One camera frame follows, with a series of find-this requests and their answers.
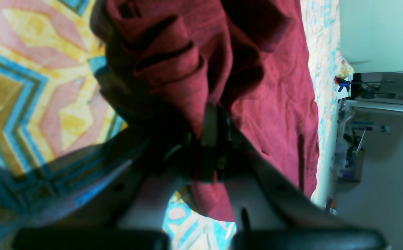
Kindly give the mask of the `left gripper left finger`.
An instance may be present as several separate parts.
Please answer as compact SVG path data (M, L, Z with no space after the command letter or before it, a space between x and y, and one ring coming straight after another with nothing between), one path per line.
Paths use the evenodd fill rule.
M212 180L219 110L207 105L201 139L185 121L155 130L95 198L56 223L20 229L14 250L170 250L168 201L193 180Z

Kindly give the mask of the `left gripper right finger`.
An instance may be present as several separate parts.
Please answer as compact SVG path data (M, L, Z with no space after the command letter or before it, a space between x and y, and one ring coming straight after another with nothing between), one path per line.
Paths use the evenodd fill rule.
M232 250L382 250L382 234L318 208L264 159L227 112L219 111L225 185L237 231Z

